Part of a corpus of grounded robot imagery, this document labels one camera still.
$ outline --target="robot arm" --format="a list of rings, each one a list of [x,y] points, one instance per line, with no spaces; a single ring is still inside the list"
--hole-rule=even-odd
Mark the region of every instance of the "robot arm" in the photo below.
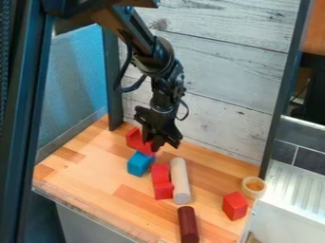
[[[130,92],[151,78],[153,97],[150,108],[136,106],[134,119],[143,126],[143,142],[152,140],[152,150],[158,151],[166,142],[178,148],[182,133],[175,119],[183,121],[188,115],[188,107],[182,100],[185,94],[182,64],[175,58],[171,44],[153,36],[133,7],[157,8],[159,0],[71,0],[60,5],[57,1],[45,1],[50,13],[65,18],[90,18],[103,28],[111,29],[125,42],[127,58],[114,88]],[[143,74],[130,87],[121,88],[121,80],[129,64],[136,66]],[[187,109],[186,115],[177,117],[180,104]]]

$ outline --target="red cylinder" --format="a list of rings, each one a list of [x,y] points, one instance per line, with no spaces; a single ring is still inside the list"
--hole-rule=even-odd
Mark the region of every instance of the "red cylinder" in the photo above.
[[[178,209],[182,243],[200,242],[195,211],[190,206]]]

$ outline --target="blue block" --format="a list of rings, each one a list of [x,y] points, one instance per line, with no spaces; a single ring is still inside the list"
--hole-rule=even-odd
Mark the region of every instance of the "blue block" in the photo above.
[[[145,156],[137,151],[127,162],[127,172],[140,178],[153,161],[154,157]]]

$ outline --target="wooden plank wall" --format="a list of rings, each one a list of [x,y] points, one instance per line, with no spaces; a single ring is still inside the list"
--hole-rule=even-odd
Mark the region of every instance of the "wooden plank wall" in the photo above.
[[[186,140],[260,164],[298,5],[299,0],[162,0],[158,9],[137,9],[184,65],[191,114],[178,125]],[[124,85],[139,77],[131,67]],[[149,80],[124,95],[125,118],[150,97]]]

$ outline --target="red block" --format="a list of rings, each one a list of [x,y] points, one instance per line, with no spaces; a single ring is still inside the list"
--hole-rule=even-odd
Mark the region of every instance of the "red block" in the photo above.
[[[140,153],[143,153],[147,156],[154,156],[155,152],[152,151],[152,141],[146,142],[141,147],[138,148]]]
[[[151,165],[151,176],[154,185],[170,182],[169,163],[154,163]]]
[[[234,221],[246,216],[248,202],[240,192],[234,192],[223,197],[222,209]]]
[[[129,130],[126,135],[126,145],[132,149],[138,150],[146,156],[153,156],[155,153],[152,151],[152,141],[143,144],[141,131],[138,127]]]
[[[190,206],[180,207],[179,215],[182,243],[199,243],[199,232],[194,208]]]
[[[154,185],[156,200],[173,198],[174,185],[171,182]]]
[[[141,138],[141,132],[138,127],[134,127],[129,130],[126,135],[126,145],[133,149],[138,149],[139,147],[143,146],[143,141]]]

